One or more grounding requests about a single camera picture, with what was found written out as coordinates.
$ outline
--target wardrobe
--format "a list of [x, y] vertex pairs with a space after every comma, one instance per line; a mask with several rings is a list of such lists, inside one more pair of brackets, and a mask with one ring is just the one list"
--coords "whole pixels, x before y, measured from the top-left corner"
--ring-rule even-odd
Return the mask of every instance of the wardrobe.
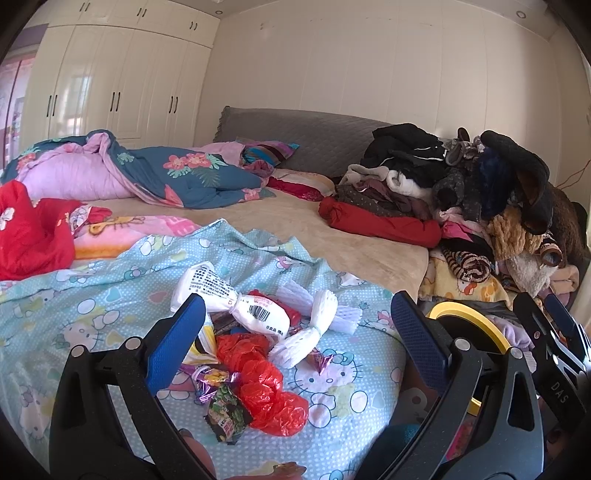
[[20, 147], [111, 130], [128, 148], [193, 146], [219, 19], [166, 0], [48, 0]]

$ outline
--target light blue bedsheet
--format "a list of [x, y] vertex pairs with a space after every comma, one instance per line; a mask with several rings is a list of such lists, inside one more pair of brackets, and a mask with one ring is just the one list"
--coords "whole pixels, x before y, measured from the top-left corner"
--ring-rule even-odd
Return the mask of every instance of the light blue bedsheet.
[[[289, 461], [307, 467], [308, 480], [353, 474], [394, 411], [404, 371], [404, 348], [388, 313], [392, 293], [332, 271], [295, 238], [280, 244], [263, 231], [243, 235], [225, 220], [185, 238], [140, 240], [112, 261], [0, 282], [0, 408], [43, 465], [48, 465], [51, 411], [70, 348], [113, 349], [129, 336], [144, 336], [158, 319], [170, 316], [170, 296], [182, 273], [205, 260], [241, 292], [258, 288], [274, 294], [287, 280], [311, 293], [329, 288], [341, 304], [363, 309], [362, 327], [353, 336], [328, 331], [322, 337], [320, 350], [337, 353], [322, 375], [305, 361], [283, 370], [284, 388], [310, 402], [310, 421], [299, 434], [279, 438], [248, 429], [235, 446], [218, 443], [181, 374], [170, 390], [158, 394], [174, 424], [205, 445], [220, 479], [269, 473], [273, 464]], [[148, 453], [115, 390], [128, 440], [145, 458]]]

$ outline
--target pillow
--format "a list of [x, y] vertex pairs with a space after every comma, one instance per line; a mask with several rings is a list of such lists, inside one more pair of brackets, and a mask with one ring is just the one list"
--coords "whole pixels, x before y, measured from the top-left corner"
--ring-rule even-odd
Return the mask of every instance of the pillow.
[[256, 142], [246, 138], [237, 138], [236, 141], [244, 145], [242, 158], [246, 163], [264, 160], [273, 167], [291, 157], [299, 147], [295, 143], [286, 144], [277, 140]]

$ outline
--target barcode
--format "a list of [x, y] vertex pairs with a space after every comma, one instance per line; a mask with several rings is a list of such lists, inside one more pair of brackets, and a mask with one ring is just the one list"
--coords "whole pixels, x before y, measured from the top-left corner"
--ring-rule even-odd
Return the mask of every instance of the barcode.
[[250, 312], [250, 314], [254, 318], [256, 318], [257, 320], [260, 320], [262, 322], [266, 322], [267, 319], [269, 318], [270, 313], [271, 313], [268, 310], [265, 310], [263, 307], [260, 307], [258, 305], [250, 305], [248, 307], [248, 311]]

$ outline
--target white wall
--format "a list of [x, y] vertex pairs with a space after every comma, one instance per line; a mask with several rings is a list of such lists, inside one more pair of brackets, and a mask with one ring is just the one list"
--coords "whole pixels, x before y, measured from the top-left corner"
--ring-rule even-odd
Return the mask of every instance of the white wall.
[[[554, 51], [560, 82], [562, 142], [557, 179], [557, 184], [560, 184], [583, 168], [591, 158], [591, 128], [587, 122], [591, 95], [580, 50], [566, 27], [558, 29], [550, 39], [550, 45]], [[575, 175], [566, 185], [578, 178], [579, 175]], [[590, 185], [591, 166], [577, 184], [564, 189], [564, 192], [570, 200], [579, 202], [588, 209]]]
[[413, 122], [454, 137], [494, 129], [555, 180], [560, 94], [548, 41], [455, 0], [281, 0], [222, 20], [196, 128], [222, 108], [287, 108]]

